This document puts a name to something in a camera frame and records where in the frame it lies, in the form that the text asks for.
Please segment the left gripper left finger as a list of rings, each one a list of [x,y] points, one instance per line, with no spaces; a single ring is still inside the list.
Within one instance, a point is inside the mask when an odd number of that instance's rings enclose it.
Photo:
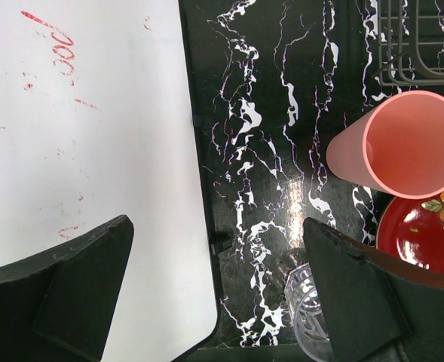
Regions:
[[[100,361],[133,236],[120,215],[0,267],[0,361]]]

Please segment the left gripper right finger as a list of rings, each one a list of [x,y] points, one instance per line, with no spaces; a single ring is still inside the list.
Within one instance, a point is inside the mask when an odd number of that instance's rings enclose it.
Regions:
[[[310,217],[303,229],[337,361],[444,361],[444,274]]]

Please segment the clear glass cup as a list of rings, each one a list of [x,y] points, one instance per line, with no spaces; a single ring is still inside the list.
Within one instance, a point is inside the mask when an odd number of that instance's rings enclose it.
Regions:
[[[327,325],[309,263],[287,276],[284,294],[297,343],[314,361],[335,361]]]

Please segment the red floral plate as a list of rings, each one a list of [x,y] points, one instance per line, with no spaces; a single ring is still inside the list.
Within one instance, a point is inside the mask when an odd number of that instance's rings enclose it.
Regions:
[[[424,200],[393,198],[381,215],[375,246],[444,274],[444,191]]]

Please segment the pink plastic cup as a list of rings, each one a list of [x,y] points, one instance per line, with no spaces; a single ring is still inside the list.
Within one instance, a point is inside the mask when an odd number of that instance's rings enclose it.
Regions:
[[[326,162],[340,179],[400,198],[444,191],[444,97],[411,90],[386,99],[332,138]]]

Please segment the white board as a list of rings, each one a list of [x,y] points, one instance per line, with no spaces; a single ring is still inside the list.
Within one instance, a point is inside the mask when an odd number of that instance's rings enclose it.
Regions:
[[[106,361],[171,361],[217,322],[176,1],[0,1],[0,266],[120,214]]]

